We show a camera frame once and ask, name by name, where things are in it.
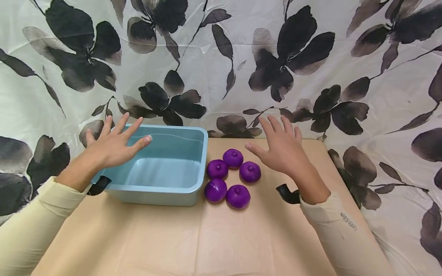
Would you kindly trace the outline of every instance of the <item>fingernail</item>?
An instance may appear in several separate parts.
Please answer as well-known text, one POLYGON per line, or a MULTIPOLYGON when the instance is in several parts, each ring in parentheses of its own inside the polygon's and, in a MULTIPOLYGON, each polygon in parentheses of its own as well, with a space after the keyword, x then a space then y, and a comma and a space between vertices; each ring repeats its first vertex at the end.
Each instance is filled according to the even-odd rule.
POLYGON ((150 142, 152 142, 152 136, 146 136, 146 137, 144 137, 144 141, 146 142, 146 143, 150 143, 150 142))

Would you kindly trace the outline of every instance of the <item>finger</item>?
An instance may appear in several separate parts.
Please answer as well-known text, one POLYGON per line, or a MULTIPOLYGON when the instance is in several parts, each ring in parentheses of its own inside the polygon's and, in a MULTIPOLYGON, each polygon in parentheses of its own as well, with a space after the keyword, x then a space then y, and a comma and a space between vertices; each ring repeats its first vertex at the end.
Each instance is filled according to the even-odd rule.
POLYGON ((245 145, 246 149, 248 149, 251 153, 253 153, 254 155, 256 155, 259 159, 262 159, 264 157, 264 155, 267 153, 266 150, 264 150, 262 147, 252 144, 252 143, 247 143, 245 145))
POLYGON ((139 117, 138 120, 136 120, 128 129, 126 129, 125 132, 123 132, 123 135, 129 139, 137 131, 142 122, 143 117, 139 117))
POLYGON ((269 121, 267 121, 264 118, 259 118, 259 122, 261 123, 264 133, 266 134, 266 137, 269 139, 274 135, 274 131, 272 126, 270 125, 269 121))
POLYGON ((126 126, 128 119, 129 119, 129 112, 126 112, 121 117, 121 119, 118 121, 117 125, 114 127, 114 130, 112 130, 111 134, 114 134, 114 135, 121 134, 124 127, 126 126))
POLYGON ((152 136, 146 136, 138 140, 133 146, 129 147, 132 156, 135 156, 137 152, 147 147, 152 142, 152 136))
POLYGON ((101 130, 98 139, 106 135, 109 135, 109 133, 111 132, 111 127, 112 127, 112 116, 107 116, 106 121, 104 122, 103 129, 101 130))
POLYGON ((92 134, 92 130, 88 129, 86 132, 86 144, 87 144, 86 147, 89 147, 94 142, 95 142, 95 138, 94 138, 94 135, 92 134))
POLYGON ((273 116, 269 116, 269 121, 272 124, 272 128, 276 133, 281 133, 283 132, 281 124, 278 122, 278 120, 276 120, 275 117, 273 116))
POLYGON ((295 126, 295 139, 298 142, 301 142, 302 140, 302 133, 298 126, 295 126))
POLYGON ((293 133, 292 123, 290 123, 289 119, 287 119, 286 116, 281 116, 281 121, 284 125, 284 131, 291 137, 295 137, 295 134, 293 133))

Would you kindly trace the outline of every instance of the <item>beige table surface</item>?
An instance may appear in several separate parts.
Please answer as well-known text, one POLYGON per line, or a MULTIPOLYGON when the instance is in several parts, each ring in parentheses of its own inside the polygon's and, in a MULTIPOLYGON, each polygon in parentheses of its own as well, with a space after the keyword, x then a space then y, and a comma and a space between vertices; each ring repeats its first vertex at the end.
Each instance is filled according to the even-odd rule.
MULTIPOLYGON (((275 188, 287 176, 262 165, 243 148, 248 139, 210 139, 207 160, 237 148, 261 165, 262 178, 248 185, 243 211, 201 196, 193 207, 123 204, 106 193, 86 197, 66 220, 34 276, 327 276, 335 275, 314 229, 299 205, 284 202, 275 188)), ((267 147, 264 139, 254 143, 267 147)), ((344 182, 319 141, 303 147, 326 185, 374 242, 344 182)), ((227 185, 241 183, 231 170, 227 185)))

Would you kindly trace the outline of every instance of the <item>sleeve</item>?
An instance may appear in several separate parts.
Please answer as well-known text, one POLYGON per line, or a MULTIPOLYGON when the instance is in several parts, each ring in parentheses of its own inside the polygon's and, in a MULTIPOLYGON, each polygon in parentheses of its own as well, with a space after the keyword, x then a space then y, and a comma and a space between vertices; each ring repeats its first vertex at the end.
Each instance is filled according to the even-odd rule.
POLYGON ((39 195, 0 227, 0 275, 30 275, 65 219, 84 199, 51 177, 39 195))
POLYGON ((316 205, 301 198, 301 210, 315 229, 338 276, 395 275, 378 244, 358 229, 336 193, 316 205))

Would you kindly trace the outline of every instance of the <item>hand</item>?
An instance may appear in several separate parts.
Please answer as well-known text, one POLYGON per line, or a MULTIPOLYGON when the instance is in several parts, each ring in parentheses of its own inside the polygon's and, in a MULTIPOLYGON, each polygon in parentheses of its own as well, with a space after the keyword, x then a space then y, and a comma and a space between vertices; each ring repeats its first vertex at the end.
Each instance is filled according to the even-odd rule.
POLYGON ((259 122, 267 136, 269 150, 251 143, 246 144, 246 149, 258 156, 267 167, 292 178, 298 178, 297 172, 311 170, 313 165, 302 148, 299 128, 295 127, 293 131, 290 121, 284 116, 281 116, 284 129, 275 117, 269 116, 268 119, 270 123, 263 118, 259 118, 259 122))
POLYGON ((129 138, 140 127, 143 118, 139 118, 123 132, 128 119, 129 113, 124 114, 111 131, 112 116, 108 116, 97 140, 95 140, 92 131, 89 129, 86 133, 87 148, 82 155, 87 155, 89 159, 96 160, 96 164, 99 165, 100 169, 119 166, 131 160, 137 152, 149 145, 152 137, 143 137, 133 146, 128 147, 127 142, 129 138))
POLYGON ((259 121, 267 136, 269 150, 247 143, 246 149, 259 157, 267 167, 287 174, 296 183, 304 202, 317 204, 325 202, 330 190, 322 181, 318 171, 312 165, 301 145, 302 135, 298 127, 294 131, 290 121, 281 116, 284 129, 275 117, 268 117, 270 123, 260 118, 259 121))
POLYGON ((55 181, 83 192, 100 170, 126 163, 137 152, 149 145, 152 141, 151 136, 141 138, 133 146, 127 146, 127 141, 143 122, 143 118, 139 118, 122 133, 128 118, 129 113, 124 114, 111 132, 112 117, 108 116, 97 140, 95 140, 92 132, 88 130, 86 133, 86 150, 72 160, 55 178, 55 181))

